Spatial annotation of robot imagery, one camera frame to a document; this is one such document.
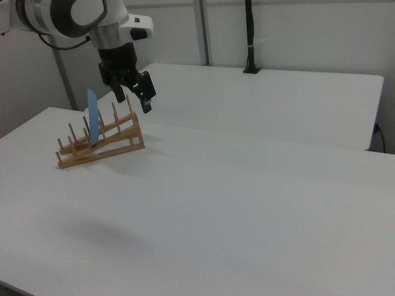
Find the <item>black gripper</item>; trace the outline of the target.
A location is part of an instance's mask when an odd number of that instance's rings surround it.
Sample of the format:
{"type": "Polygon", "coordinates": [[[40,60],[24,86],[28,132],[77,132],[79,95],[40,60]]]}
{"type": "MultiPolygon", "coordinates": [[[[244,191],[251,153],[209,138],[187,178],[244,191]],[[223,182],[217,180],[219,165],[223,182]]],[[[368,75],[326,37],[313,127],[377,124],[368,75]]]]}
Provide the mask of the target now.
{"type": "Polygon", "coordinates": [[[112,90],[118,103],[125,100],[122,86],[132,88],[138,97],[143,113],[152,110],[151,101],[156,95],[149,72],[139,72],[136,69],[137,55],[133,43],[113,49],[98,49],[101,72],[104,84],[112,90]]]}

